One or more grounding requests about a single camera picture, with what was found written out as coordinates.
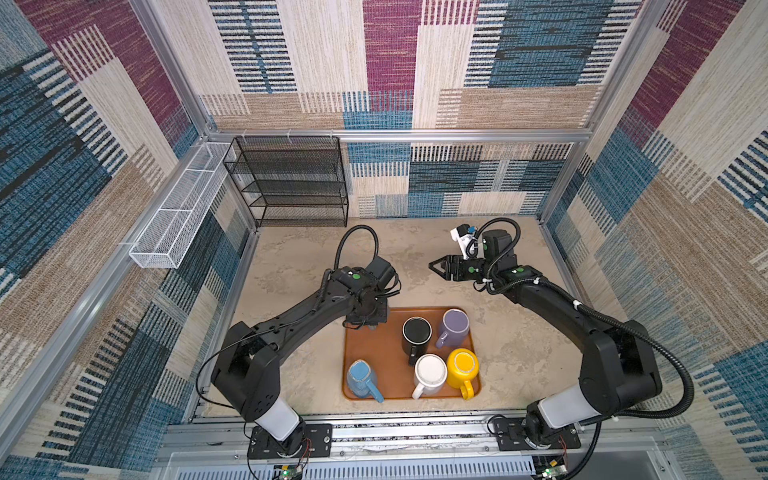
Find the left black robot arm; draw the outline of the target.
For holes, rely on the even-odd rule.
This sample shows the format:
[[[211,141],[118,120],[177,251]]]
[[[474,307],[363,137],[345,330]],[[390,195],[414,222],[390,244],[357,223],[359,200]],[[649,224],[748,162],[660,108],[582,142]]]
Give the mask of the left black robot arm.
[[[357,231],[371,234],[373,257],[365,267],[341,264],[348,238]],[[379,255],[379,239],[368,225],[350,228],[340,240],[331,269],[324,271],[318,290],[280,315],[248,326],[230,327],[223,346],[212,355],[211,384],[227,405],[254,422],[274,441],[293,451],[304,441],[302,418],[280,397],[282,364],[304,342],[339,318],[350,329],[374,328],[388,319],[388,299],[399,293],[399,277]]]

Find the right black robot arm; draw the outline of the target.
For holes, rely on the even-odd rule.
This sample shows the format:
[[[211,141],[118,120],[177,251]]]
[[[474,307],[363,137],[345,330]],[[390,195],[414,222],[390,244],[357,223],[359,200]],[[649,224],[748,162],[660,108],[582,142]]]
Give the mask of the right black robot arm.
[[[603,314],[538,269],[519,263],[515,247],[521,234],[511,218],[497,217],[479,228],[461,224],[450,232],[459,253],[432,261],[429,267],[447,281],[471,281],[480,292],[503,296],[536,313],[581,352],[576,384],[527,407],[522,422],[527,442],[543,449],[577,423],[614,416],[667,419],[686,412],[693,404],[695,385],[682,361],[639,322]],[[663,391],[658,356],[677,372],[682,394],[671,407],[641,410],[639,404]]]

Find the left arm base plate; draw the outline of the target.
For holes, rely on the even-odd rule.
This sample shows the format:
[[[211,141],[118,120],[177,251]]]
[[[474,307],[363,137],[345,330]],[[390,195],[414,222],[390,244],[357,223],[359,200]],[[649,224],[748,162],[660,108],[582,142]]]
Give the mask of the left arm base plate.
[[[302,421],[285,440],[276,440],[269,432],[256,425],[251,432],[247,458],[326,458],[330,456],[332,439],[333,426],[330,423],[307,424]]]

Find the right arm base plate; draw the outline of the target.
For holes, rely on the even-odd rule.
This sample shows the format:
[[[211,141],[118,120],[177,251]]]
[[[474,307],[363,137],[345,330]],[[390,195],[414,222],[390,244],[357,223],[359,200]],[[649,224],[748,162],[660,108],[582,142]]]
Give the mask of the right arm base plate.
[[[582,446],[573,426],[551,429],[543,423],[540,427],[528,428],[523,417],[493,415],[487,420],[486,429],[502,452],[571,450]]]

